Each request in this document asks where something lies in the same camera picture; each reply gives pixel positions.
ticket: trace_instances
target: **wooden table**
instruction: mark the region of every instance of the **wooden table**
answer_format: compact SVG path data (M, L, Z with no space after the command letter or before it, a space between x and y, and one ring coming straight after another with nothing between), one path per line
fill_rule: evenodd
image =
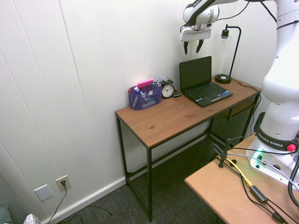
M258 91L255 91L254 89L249 87L244 87L236 81L232 81L230 84L219 85L231 91L233 93L233 96L206 107L200 107L182 95L179 98L162 99L162 102L160 104L141 111L135 111L130 107L126 107L115 112L126 176L126 184L127 186L131 187L132 191L136 194L137 198L145 207L146 211L148 212L150 222L152 221L152 165L207 134L209 129L207 132L175 148L168 154L162 156L159 159L156 159L155 161L152 161L151 150L204 123L205 121L208 121L218 114L228 112L229 116L231 116L232 113L238 113L238 111L240 111L240 108L241 110L242 108L253 108L256 105L256 100L254 101L254 103L252 103L249 102L249 99L253 96L259 95L261 91L261 89L252 85L249 86L256 88ZM127 128L133 133L133 135L147 149L147 165L133 173L129 173L127 171L121 132L121 122L123 125L127 126ZM136 175L146 168L148 172L148 204L141 200L141 197L130 181L130 177Z
M254 139L251 135L236 147L248 148ZM233 149L231 153L245 154L244 150ZM287 186L261 174L249 167L249 160L241 156L228 156L236 159L237 166L245 176L259 188L269 199L274 201L291 217L299 221L299 211L290 200ZM229 168L218 167L219 161L214 160L196 173L185 179L185 182L217 213L227 224L277 224L269 212L253 204L245 195L241 179ZM249 196L254 198L248 189ZM294 223L279 209L277 211L288 223Z

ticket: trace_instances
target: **laptop keyboard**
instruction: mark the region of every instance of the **laptop keyboard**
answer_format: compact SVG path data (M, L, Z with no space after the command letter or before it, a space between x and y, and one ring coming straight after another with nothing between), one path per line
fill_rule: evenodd
M185 91L185 94L196 100L205 97L211 93L217 92L219 90L224 90L224 88L217 85L216 83L211 82L208 85L204 85L192 90L187 90Z

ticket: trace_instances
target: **desk organizer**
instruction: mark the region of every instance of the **desk organizer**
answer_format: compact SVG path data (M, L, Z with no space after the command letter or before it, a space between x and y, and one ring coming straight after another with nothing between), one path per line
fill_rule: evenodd
M151 85L142 87L140 91L143 93L143 96L138 94L135 91L135 87L130 88L131 92L128 91L129 94L129 105L133 110L143 110L149 108L151 106L157 105L161 102L161 86L155 86L156 83L153 82Z

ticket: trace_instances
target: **red button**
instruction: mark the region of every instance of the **red button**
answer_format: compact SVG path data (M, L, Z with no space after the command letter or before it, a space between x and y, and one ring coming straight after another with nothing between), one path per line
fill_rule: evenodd
M290 144L286 147L286 149L290 152L294 152L296 150L296 146L294 144Z

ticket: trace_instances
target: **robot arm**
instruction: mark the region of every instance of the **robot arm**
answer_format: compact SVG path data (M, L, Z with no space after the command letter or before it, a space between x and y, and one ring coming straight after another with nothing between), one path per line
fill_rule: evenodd
M211 36L212 23L219 15L217 5L238 0L196 0L189 4L183 14L186 23L180 30L182 42L208 39Z
M217 4L235 2L237 0L197 0L188 5L184 11L184 21L187 26L181 29L181 41L202 40L210 37L213 22L217 20L219 10ZM249 148L261 151L283 153L293 152L292 148L285 147L289 141L298 140L299 130L299 0L274 0L277 5L277 48L273 65L263 80L264 96L272 101L267 108L257 135ZM247 150L246 155L254 156ZM299 185L299 173L296 166L299 164L298 153L292 155L263 154L270 164L279 166L280 171L290 176L295 184ZM292 185L276 171L259 164L257 171L264 173L279 182L288 185L292 195ZM292 201L299 207L293 197Z

